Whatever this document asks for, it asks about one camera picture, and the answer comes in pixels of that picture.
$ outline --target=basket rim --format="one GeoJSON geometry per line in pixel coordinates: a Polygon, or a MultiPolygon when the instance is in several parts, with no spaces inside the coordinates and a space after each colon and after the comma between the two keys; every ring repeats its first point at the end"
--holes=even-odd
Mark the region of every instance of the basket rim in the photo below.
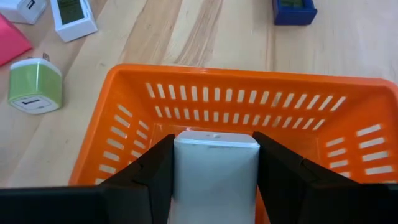
{"type": "Polygon", "coordinates": [[[107,74],[103,83],[102,89],[99,93],[93,115],[90,119],[86,130],[83,143],[80,147],[79,155],[73,167],[72,174],[69,179],[69,185],[77,185],[80,174],[83,170],[85,161],[87,159],[91,143],[95,136],[95,130],[98,127],[100,117],[103,113],[103,108],[111,89],[111,84],[115,76],[121,71],[136,72],[161,72],[170,74],[188,74],[199,76],[214,76],[221,77],[245,77],[245,78],[260,78],[262,80],[288,80],[288,81],[306,81],[312,83],[333,83],[344,85],[366,85],[373,87],[384,87],[389,90],[396,99],[398,105],[398,86],[383,78],[364,78],[364,77],[343,77],[330,75],[313,75],[313,74],[297,74],[285,72],[260,72],[248,70],[228,70],[219,68],[198,68],[198,67],[178,67],[169,65],[138,65],[138,64],[120,64],[113,67],[107,74]]]}

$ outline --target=green screen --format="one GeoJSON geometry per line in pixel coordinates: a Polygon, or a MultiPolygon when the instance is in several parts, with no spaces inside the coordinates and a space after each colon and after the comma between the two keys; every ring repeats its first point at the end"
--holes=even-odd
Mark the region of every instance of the green screen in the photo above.
{"type": "Polygon", "coordinates": [[[80,0],[58,0],[58,6],[60,8],[62,24],[64,25],[84,18],[80,0]]]}
{"type": "Polygon", "coordinates": [[[304,7],[303,0],[281,0],[282,7],[304,7]]]}

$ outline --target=green and white cube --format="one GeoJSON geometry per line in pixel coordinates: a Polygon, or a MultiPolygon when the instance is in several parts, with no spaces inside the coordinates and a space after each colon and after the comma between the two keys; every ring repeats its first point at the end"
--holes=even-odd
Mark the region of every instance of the green and white cube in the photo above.
{"type": "Polygon", "coordinates": [[[11,65],[8,103],[29,114],[42,114],[62,106],[62,74],[41,58],[11,65]]]}

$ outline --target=white plastic piece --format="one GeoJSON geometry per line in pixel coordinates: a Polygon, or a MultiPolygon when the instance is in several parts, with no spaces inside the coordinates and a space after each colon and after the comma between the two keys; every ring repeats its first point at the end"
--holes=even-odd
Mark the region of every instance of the white plastic piece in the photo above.
{"type": "Polygon", "coordinates": [[[58,0],[51,0],[55,31],[65,42],[69,42],[98,31],[89,2],[87,0],[75,1],[77,2],[75,3],[77,5],[80,3],[83,13],[82,18],[70,22],[65,20],[63,22],[60,12],[62,9],[60,9],[60,6],[58,5],[58,0]]]}
{"type": "Polygon", "coordinates": [[[35,24],[46,6],[46,0],[1,0],[0,13],[11,22],[35,24]]]}
{"type": "Polygon", "coordinates": [[[170,223],[254,223],[258,157],[247,134],[182,132],[174,140],[170,223]]]}

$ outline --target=wooden surface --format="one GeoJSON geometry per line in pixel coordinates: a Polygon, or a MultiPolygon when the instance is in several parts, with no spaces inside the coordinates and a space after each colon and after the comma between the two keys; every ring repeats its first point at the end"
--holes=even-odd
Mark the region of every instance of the wooden surface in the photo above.
{"type": "Polygon", "coordinates": [[[63,43],[50,7],[28,56],[64,74],[64,106],[38,116],[7,104],[0,68],[0,187],[68,182],[108,70],[118,63],[381,77],[398,83],[398,1],[314,0],[307,27],[272,25],[271,0],[91,0],[99,32],[63,43]]]}

